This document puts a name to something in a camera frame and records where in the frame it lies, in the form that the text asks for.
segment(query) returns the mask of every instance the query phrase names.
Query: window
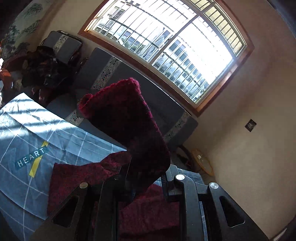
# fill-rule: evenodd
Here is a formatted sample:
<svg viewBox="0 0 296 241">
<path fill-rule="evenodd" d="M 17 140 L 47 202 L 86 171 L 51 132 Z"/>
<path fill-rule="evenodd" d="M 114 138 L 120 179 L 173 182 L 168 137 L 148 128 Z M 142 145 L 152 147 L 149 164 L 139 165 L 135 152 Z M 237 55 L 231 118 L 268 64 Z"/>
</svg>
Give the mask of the window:
<svg viewBox="0 0 296 241">
<path fill-rule="evenodd" d="M 252 45 L 214 0 L 110 0 L 93 16 L 83 33 L 133 52 L 194 108 Z"/>
</svg>

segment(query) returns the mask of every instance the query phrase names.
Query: wall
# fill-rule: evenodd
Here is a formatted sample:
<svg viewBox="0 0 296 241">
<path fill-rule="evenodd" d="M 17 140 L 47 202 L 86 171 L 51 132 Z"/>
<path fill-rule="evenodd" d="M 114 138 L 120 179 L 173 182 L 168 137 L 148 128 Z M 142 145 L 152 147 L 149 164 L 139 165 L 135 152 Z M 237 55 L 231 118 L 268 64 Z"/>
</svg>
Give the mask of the wall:
<svg viewBox="0 0 296 241">
<path fill-rule="evenodd" d="M 77 35 L 100 2 L 66 0 L 42 39 L 59 29 Z M 295 214 L 295 116 L 289 120 L 295 39 L 265 0 L 225 2 L 246 28 L 255 50 L 199 117 L 199 126 L 185 145 L 208 155 L 217 182 L 272 237 Z M 82 40 L 83 55 L 89 56 L 97 44 Z M 244 128 L 250 118 L 258 124 L 251 133 Z"/>
</svg>

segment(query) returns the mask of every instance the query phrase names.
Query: silver screw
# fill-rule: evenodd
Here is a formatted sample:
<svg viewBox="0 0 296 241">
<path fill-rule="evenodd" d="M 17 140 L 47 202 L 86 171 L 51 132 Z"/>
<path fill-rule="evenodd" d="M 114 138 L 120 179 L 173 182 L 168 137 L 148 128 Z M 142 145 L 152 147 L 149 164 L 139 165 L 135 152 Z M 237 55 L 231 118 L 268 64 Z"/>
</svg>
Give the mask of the silver screw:
<svg viewBox="0 0 296 241">
<path fill-rule="evenodd" d="M 179 180 L 179 181 L 181 181 L 181 180 L 184 180 L 185 179 L 185 176 L 182 175 L 182 174 L 177 174 L 176 175 L 176 179 Z"/>
<path fill-rule="evenodd" d="M 211 183 L 210 187 L 213 189 L 218 189 L 219 185 L 217 183 Z"/>
<path fill-rule="evenodd" d="M 80 187 L 81 189 L 85 189 L 85 188 L 88 187 L 88 184 L 87 184 L 86 182 L 83 182 L 83 183 L 80 183 L 80 184 L 79 184 L 79 187 Z"/>
</svg>

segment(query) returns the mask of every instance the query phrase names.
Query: checkered fabric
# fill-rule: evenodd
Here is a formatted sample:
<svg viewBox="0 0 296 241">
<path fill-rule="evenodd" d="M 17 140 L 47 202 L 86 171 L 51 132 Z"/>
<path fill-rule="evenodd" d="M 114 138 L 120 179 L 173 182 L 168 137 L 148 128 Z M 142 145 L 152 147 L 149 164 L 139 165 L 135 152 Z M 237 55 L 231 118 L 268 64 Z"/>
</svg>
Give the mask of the checkered fabric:
<svg viewBox="0 0 296 241">
<path fill-rule="evenodd" d="M 24 93 L 0 110 L 0 143 L 0 211 L 21 241 L 29 240 L 47 218 L 54 163 L 84 165 L 124 150 L 66 122 Z"/>
</svg>

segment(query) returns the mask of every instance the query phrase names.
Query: sofa backrest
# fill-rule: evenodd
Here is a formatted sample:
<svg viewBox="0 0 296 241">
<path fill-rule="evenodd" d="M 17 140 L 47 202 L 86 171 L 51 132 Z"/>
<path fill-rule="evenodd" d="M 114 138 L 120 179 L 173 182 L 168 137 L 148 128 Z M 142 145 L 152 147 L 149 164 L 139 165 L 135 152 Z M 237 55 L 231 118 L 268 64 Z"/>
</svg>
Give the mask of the sofa backrest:
<svg viewBox="0 0 296 241">
<path fill-rule="evenodd" d="M 192 134 L 197 121 L 157 85 L 106 51 L 95 48 L 81 68 L 74 88 L 101 89 L 122 79 L 140 83 L 142 96 L 170 149 L 176 148 Z"/>
</svg>

